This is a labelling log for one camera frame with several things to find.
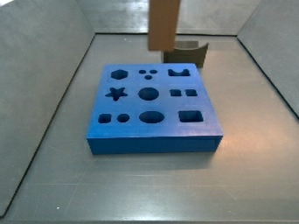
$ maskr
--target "square hole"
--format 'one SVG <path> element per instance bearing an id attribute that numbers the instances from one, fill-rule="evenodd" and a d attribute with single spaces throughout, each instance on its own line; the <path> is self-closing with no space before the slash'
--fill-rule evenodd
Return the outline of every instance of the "square hole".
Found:
<path id="1" fill-rule="evenodd" d="M 98 117 L 98 122 L 99 123 L 110 123 L 111 122 L 111 114 L 102 114 Z"/>
<path id="2" fill-rule="evenodd" d="M 203 117 L 199 110 L 179 111 L 182 123 L 202 123 Z"/>
<path id="3" fill-rule="evenodd" d="M 180 89 L 171 89 L 171 96 L 183 96 Z"/>
<path id="4" fill-rule="evenodd" d="M 186 89 L 184 92 L 186 92 L 187 96 L 198 96 L 195 89 Z"/>

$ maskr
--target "gray floor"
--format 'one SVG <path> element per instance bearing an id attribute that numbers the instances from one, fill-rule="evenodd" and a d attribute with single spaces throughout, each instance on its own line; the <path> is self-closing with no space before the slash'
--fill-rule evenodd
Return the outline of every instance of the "gray floor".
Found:
<path id="1" fill-rule="evenodd" d="M 91 155 L 103 65 L 160 61 L 146 36 L 96 36 L 4 221 L 299 221 L 298 120 L 236 38 L 179 39 L 210 42 L 216 153 Z"/>

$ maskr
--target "hexagonal hole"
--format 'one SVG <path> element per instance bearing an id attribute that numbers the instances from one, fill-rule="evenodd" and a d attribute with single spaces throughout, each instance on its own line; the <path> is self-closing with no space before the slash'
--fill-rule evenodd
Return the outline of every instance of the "hexagonal hole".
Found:
<path id="1" fill-rule="evenodd" d="M 116 70 L 111 73 L 111 78 L 116 80 L 123 80 L 127 77 L 127 71 L 123 69 Z"/>

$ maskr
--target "small circular hole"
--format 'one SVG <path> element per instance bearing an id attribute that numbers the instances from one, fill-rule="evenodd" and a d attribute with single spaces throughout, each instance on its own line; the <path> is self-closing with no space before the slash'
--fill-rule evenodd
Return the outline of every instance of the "small circular hole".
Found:
<path id="1" fill-rule="evenodd" d="M 147 80 L 151 80 L 151 79 L 154 78 L 154 76 L 152 76 L 152 75 L 147 75 L 144 78 L 146 78 Z"/>
<path id="2" fill-rule="evenodd" d="M 130 115 L 128 114 L 122 114 L 122 115 L 118 116 L 116 119 L 120 123 L 126 123 L 130 120 Z"/>

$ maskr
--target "oval hole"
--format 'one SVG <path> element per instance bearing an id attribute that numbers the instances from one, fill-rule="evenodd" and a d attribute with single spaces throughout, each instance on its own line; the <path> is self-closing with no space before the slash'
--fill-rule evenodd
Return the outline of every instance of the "oval hole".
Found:
<path id="1" fill-rule="evenodd" d="M 146 111 L 139 119 L 143 123 L 159 123 L 164 119 L 164 115 L 158 111 Z"/>

